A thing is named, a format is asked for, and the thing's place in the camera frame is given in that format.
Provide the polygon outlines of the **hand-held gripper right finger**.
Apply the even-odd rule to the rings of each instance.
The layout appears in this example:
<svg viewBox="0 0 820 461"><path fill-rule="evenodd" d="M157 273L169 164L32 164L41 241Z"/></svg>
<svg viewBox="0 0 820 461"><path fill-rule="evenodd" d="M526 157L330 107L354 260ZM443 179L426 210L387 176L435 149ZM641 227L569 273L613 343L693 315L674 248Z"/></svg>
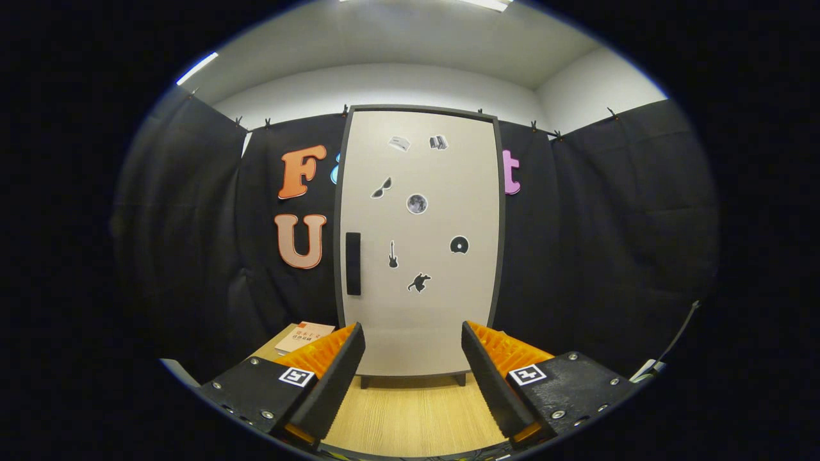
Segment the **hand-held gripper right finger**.
<svg viewBox="0 0 820 461"><path fill-rule="evenodd" d="M461 347L490 414L516 449L580 431L638 390L585 354L553 355L471 321L462 324Z"/></svg>

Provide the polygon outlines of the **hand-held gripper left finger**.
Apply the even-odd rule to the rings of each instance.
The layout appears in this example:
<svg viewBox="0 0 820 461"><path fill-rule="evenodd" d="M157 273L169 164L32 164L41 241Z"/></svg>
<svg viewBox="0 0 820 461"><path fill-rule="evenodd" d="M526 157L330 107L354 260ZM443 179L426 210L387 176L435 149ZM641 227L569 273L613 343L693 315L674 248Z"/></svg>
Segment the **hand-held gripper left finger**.
<svg viewBox="0 0 820 461"><path fill-rule="evenodd" d="M275 360L250 356L195 392L238 423L314 447L330 432L365 350L354 322Z"/></svg>

